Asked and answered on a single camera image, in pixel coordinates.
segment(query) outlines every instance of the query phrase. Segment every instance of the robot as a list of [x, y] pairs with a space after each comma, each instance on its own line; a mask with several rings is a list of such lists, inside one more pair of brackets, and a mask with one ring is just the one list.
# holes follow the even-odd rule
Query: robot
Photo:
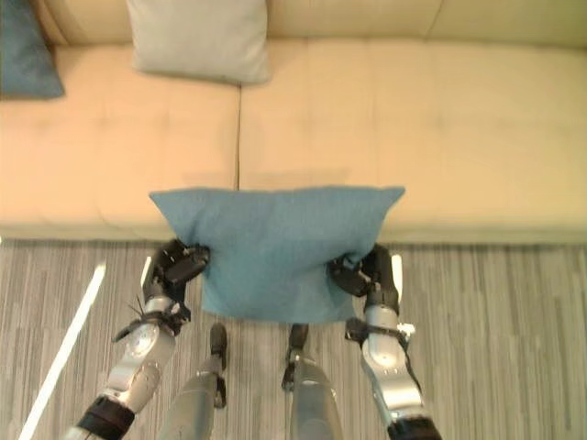
[[[63, 440], [119, 440], [125, 435], [157, 389], [175, 337], [191, 319], [184, 302], [185, 286], [205, 270], [210, 257], [207, 247], [188, 247], [179, 239], [155, 253], [143, 283], [145, 308], [139, 319], [113, 339], [127, 340], [125, 354], [111, 370], [102, 392]], [[365, 320], [348, 320], [345, 337], [360, 346], [361, 365], [390, 439], [441, 440], [426, 412], [407, 355], [413, 327], [398, 324], [401, 292], [393, 281], [389, 252], [375, 245], [359, 264], [352, 265], [341, 257], [331, 261], [327, 270], [343, 290], [366, 297]], [[294, 324], [289, 337], [282, 387], [293, 393], [290, 437], [342, 440], [330, 381], [304, 352], [307, 334], [307, 324]], [[227, 402], [222, 377], [226, 365], [227, 332], [215, 324], [210, 332], [210, 356], [183, 386], [157, 440], [210, 438], [215, 409]]]

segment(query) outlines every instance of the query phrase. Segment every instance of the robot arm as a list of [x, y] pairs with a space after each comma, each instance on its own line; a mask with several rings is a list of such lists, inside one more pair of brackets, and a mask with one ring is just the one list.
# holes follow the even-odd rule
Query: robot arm
[[185, 306], [186, 283], [204, 271], [206, 247], [187, 247], [175, 239], [153, 257], [143, 282], [145, 310], [114, 342], [127, 340], [105, 388], [64, 440], [119, 440], [151, 399], [175, 348], [175, 337], [191, 319]]
[[332, 280], [358, 297], [366, 296], [365, 321], [347, 321], [346, 338], [359, 343], [380, 416], [392, 440], [440, 440], [424, 406], [407, 346], [414, 327], [398, 324], [401, 289], [393, 281], [387, 249], [375, 245], [357, 267], [343, 258], [328, 265]]

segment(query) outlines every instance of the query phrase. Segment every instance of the floor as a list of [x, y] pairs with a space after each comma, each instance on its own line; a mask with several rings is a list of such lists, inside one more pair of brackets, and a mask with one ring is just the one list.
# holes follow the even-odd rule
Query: floor
[[[50, 398], [35, 439], [59, 439], [105, 383], [123, 344], [110, 337], [134, 313], [145, 257], [155, 244], [0, 245], [0, 438], [16, 439], [95, 265], [104, 283]], [[404, 258], [402, 315], [416, 325], [415, 372], [445, 440], [585, 438], [584, 247], [393, 247]], [[217, 318], [199, 310], [163, 383], [128, 439], [154, 439], [165, 410], [226, 324], [228, 405], [213, 439], [284, 439], [290, 397], [280, 388], [287, 327]], [[386, 438], [343, 324], [313, 326], [309, 351], [331, 378], [347, 439]]]

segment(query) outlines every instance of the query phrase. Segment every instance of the dark teal pillow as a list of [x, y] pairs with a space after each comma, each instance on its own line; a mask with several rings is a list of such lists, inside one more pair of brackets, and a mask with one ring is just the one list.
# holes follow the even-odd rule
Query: dark teal pillow
[[62, 96], [63, 86], [28, 0], [0, 0], [0, 15], [0, 94]]
[[342, 321], [351, 297], [327, 276], [342, 255], [369, 253], [403, 188], [327, 187], [233, 192], [193, 189], [151, 195], [186, 244], [209, 246], [203, 308], [284, 323]]

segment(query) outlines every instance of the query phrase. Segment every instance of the cream sofa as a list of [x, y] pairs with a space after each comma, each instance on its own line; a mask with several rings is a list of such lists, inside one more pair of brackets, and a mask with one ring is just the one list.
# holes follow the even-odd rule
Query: cream sofa
[[153, 190], [406, 186], [382, 240], [580, 242], [587, 2], [274, 0], [272, 81], [130, 67], [124, 0], [39, 0], [67, 96], [0, 103], [0, 235], [164, 239]]

